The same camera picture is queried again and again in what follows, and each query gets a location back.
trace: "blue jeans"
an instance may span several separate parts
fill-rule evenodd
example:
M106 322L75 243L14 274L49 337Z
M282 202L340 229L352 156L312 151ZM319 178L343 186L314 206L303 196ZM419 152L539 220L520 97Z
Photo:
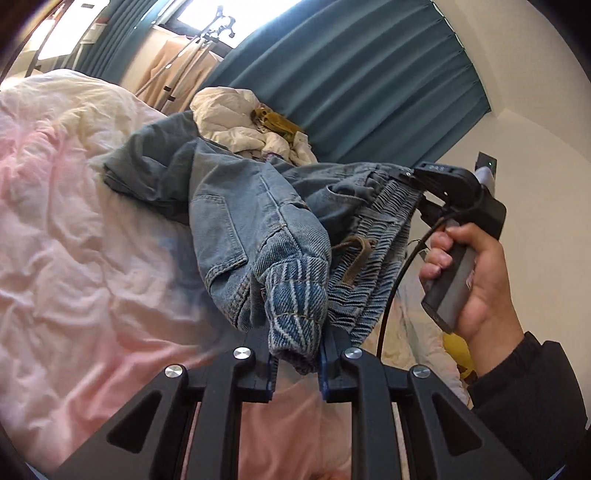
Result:
M421 195L389 164L293 167L247 160L198 136L181 113L136 132L106 183L188 222L199 272L234 326L269 323L269 350L314 369L323 323L356 345L380 315Z

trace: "bed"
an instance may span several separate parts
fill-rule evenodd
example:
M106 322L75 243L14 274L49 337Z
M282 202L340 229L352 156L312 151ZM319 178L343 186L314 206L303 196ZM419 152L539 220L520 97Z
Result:
M166 365L241 338L205 290L189 228L103 183L105 154L161 118L70 70L0 92L0 423L48 475ZM414 276L389 313L387 361L427 363L466 401L419 289ZM273 402L244 407L240 478L348 478L350 431L350 408L282 363Z

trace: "yellow cloth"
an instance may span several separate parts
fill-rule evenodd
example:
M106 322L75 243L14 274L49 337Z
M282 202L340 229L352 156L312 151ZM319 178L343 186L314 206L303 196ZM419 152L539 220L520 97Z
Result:
M462 380L467 379L472 373L476 374L474 371L474 362L472 361L470 350L468 350L468 344L462 337L455 333L451 335L444 333L443 348L461 367L460 378Z
M280 134L290 144L293 144L296 133L303 132L294 122L290 122L267 106L255 108L252 111L252 122L257 126L265 127L271 132Z

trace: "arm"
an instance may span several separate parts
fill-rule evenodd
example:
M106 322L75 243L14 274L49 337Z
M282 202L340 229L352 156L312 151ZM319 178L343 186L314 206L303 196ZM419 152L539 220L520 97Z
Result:
M474 412L535 480L565 463L585 434L583 398L560 344L524 335L511 301L501 244L474 224L436 232L420 277L425 286L449 267L453 242L478 257L472 293L456 333L466 340L479 379L469 388Z

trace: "jeans waistband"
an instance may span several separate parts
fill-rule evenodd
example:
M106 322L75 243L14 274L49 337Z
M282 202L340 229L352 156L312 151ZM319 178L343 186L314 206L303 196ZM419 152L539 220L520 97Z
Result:
M383 188L369 206L358 209L348 235L367 239L371 253L365 254L366 261L351 282L351 270L355 271L363 250L361 242L352 244L333 260L328 286L328 320L349 332L354 345L365 340L384 312L405 258L410 217L421 195L385 169L371 176Z

